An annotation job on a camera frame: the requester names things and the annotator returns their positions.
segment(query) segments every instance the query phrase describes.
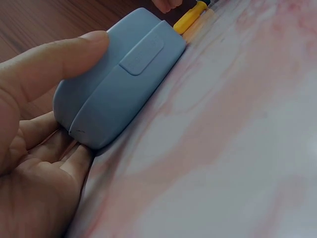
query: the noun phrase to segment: blue plastic device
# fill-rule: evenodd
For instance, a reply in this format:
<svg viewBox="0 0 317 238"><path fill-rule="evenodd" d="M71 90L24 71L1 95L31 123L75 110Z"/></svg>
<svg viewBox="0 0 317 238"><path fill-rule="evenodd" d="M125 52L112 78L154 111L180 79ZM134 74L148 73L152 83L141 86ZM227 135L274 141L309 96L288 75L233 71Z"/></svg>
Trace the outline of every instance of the blue plastic device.
<svg viewBox="0 0 317 238"><path fill-rule="evenodd" d="M53 99L56 120L78 142L113 142L151 97L185 50L165 21L139 8L108 30L109 48L88 72L63 80Z"/></svg>

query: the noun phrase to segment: yellow plastic part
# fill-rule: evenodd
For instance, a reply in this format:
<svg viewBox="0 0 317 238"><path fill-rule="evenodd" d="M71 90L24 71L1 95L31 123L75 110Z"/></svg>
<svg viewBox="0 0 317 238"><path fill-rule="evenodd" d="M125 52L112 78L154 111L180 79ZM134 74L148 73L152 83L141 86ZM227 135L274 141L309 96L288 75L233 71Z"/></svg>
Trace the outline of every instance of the yellow plastic part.
<svg viewBox="0 0 317 238"><path fill-rule="evenodd" d="M203 11L207 9L207 7L206 3L198 1L192 9L185 13L185 15L175 23L173 26L174 30L178 34L183 34L198 19Z"/></svg>

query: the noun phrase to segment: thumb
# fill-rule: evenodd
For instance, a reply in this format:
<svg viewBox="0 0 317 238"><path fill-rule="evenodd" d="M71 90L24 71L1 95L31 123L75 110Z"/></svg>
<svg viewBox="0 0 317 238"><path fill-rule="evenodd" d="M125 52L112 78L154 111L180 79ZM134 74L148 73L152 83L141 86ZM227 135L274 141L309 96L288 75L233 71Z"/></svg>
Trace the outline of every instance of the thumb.
<svg viewBox="0 0 317 238"><path fill-rule="evenodd" d="M109 45L105 31L30 49L0 64L0 155L17 134L20 108L62 79L93 67Z"/></svg>

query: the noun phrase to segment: pink and white marble pattern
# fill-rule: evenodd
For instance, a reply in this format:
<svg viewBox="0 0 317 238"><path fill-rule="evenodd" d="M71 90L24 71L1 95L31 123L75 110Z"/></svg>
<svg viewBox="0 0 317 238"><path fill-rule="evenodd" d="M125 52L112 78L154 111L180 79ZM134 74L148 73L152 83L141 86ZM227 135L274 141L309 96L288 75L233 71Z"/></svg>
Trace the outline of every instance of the pink and white marble pattern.
<svg viewBox="0 0 317 238"><path fill-rule="evenodd" d="M70 237L317 237L317 0L227 0L95 158Z"/></svg>

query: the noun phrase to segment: wooden surface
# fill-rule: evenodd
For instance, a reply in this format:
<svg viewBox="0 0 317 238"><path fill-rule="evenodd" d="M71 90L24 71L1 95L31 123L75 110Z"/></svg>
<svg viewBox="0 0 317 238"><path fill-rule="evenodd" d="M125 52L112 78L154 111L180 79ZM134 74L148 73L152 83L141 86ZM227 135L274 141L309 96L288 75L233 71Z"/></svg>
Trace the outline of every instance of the wooden surface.
<svg viewBox="0 0 317 238"><path fill-rule="evenodd" d="M138 7L172 25L194 4L194 0L185 0L179 8L162 14L150 0L0 0L0 61L43 43L107 30ZM21 118L51 111L54 90L29 103Z"/></svg>

